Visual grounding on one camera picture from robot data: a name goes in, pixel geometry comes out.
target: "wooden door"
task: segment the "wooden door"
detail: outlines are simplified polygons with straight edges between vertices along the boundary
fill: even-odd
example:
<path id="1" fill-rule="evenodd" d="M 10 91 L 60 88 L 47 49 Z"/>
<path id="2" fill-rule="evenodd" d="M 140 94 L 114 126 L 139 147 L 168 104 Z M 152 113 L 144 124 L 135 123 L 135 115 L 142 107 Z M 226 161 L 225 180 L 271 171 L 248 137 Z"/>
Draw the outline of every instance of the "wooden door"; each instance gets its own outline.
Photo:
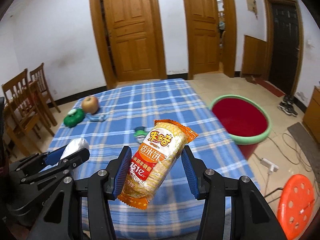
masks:
<path id="1" fill-rule="evenodd" d="M 294 5 L 272 4 L 273 53 L 269 81 L 290 95 L 297 72 L 299 22 Z"/>
<path id="2" fill-rule="evenodd" d="M 219 33 L 217 0 L 189 0 L 192 39 L 193 73 L 206 73 L 219 69 Z"/>
<path id="3" fill-rule="evenodd" d="M 103 0 L 119 81 L 159 78 L 150 0 Z"/>

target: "power strip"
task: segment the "power strip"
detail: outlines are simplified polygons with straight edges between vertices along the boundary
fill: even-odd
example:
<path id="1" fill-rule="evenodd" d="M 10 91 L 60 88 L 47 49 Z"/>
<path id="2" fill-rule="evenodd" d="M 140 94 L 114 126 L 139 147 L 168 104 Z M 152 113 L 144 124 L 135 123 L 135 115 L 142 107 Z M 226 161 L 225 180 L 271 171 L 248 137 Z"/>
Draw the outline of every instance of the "power strip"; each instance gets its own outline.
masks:
<path id="1" fill-rule="evenodd" d="M 267 167 L 269 169 L 269 171 L 271 171 L 271 172 L 277 172 L 279 170 L 278 165 L 274 164 L 273 162 L 269 161 L 266 158 L 262 158 L 260 161 L 260 164 Z"/>

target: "orange snack package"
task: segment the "orange snack package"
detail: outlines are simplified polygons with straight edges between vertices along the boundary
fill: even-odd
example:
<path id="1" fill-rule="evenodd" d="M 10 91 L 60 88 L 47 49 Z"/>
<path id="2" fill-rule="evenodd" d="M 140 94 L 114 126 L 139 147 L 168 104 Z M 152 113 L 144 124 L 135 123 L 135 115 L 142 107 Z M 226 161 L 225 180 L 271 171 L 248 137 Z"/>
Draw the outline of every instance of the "orange snack package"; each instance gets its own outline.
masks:
<path id="1" fill-rule="evenodd" d="M 121 194 L 122 202 L 146 209 L 186 143 L 198 136 L 193 130 L 172 120 L 155 120 L 154 128 L 131 159 Z"/>

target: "white plastic bag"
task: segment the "white plastic bag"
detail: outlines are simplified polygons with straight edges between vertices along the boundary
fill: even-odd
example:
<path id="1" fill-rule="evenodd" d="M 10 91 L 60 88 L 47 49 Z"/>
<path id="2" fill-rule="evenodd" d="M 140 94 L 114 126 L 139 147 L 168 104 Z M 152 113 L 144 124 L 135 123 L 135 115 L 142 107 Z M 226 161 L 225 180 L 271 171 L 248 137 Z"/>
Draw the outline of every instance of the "white plastic bag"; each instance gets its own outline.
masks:
<path id="1" fill-rule="evenodd" d="M 86 148 L 86 149 L 90 149 L 89 147 L 89 143 L 87 142 L 86 139 L 84 138 L 76 138 L 73 139 L 71 142 L 69 142 L 69 144 L 67 145 L 67 147 L 64 149 L 63 154 L 61 156 L 61 160 L 68 157 L 69 155 L 75 153 L 78 150 L 81 150 L 82 148 Z M 76 167 L 73 170 L 73 177 L 75 179 L 78 178 L 78 167 Z"/>

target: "shoe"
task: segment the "shoe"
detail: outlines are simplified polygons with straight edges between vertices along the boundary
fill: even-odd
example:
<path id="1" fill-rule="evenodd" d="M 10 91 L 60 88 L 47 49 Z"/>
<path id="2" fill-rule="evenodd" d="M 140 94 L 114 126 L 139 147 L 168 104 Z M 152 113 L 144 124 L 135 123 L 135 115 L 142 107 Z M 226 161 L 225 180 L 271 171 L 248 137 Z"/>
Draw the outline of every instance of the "shoe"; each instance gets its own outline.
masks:
<path id="1" fill-rule="evenodd" d="M 297 117 L 297 115 L 298 115 L 298 113 L 294 110 L 292 104 L 280 102 L 278 108 L 279 108 L 281 111 L 285 112 L 287 115 L 292 115 L 292 116 L 294 116 L 294 117 Z"/>
<path id="2" fill-rule="evenodd" d="M 292 116 L 297 117 L 298 113 L 294 110 L 293 105 L 288 104 L 287 106 L 287 112 L 289 112 Z"/>
<path id="3" fill-rule="evenodd" d="M 293 105 L 293 99 L 289 95 L 285 95 L 282 101 L 286 104 Z"/>

